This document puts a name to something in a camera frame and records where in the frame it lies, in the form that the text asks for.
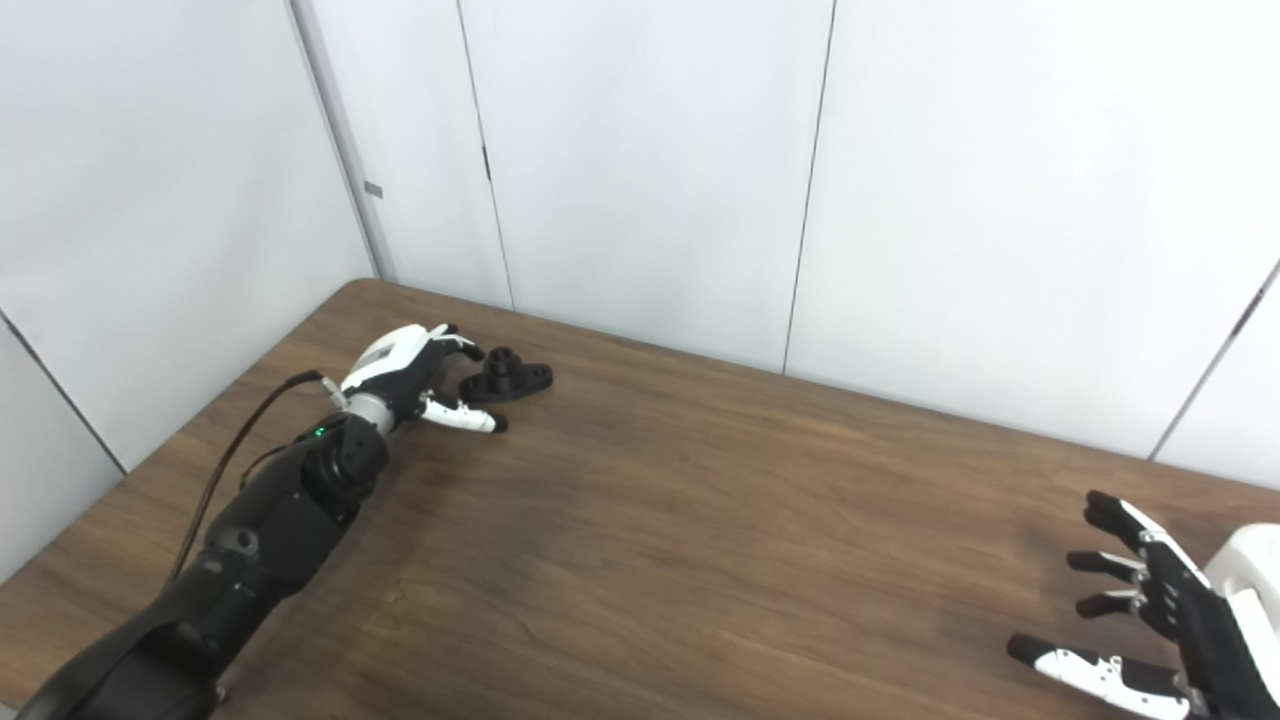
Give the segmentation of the left white-black robot hand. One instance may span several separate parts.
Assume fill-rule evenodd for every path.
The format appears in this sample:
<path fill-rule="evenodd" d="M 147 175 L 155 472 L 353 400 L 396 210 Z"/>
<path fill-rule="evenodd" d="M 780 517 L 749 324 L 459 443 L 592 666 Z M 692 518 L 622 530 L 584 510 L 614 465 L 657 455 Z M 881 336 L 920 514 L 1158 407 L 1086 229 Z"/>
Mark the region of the left white-black robot hand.
<path fill-rule="evenodd" d="M 340 383 L 346 413 L 374 425 L 384 439 L 406 421 L 417 419 L 485 434 L 507 432 L 503 416 L 433 389 L 433 378 L 454 354 L 474 361 L 485 357 L 452 324 L 431 329 L 410 324 L 384 334 L 361 354 Z"/>

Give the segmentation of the right white-black robot hand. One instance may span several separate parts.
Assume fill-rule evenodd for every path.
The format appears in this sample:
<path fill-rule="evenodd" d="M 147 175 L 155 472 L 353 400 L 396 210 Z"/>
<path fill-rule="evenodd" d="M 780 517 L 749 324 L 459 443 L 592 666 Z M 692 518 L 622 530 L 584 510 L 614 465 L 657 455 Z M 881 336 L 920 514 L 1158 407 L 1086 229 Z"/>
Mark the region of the right white-black robot hand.
<path fill-rule="evenodd" d="M 1073 570 L 1124 583 L 1079 600 L 1085 619 L 1139 618 L 1178 647 L 1179 667 L 1011 635 L 1007 653 L 1037 673 L 1147 719 L 1275 719 L 1279 715 L 1277 525 L 1238 528 L 1204 566 L 1137 506 L 1092 491 L 1085 520 L 1130 556 L 1073 551 Z"/>

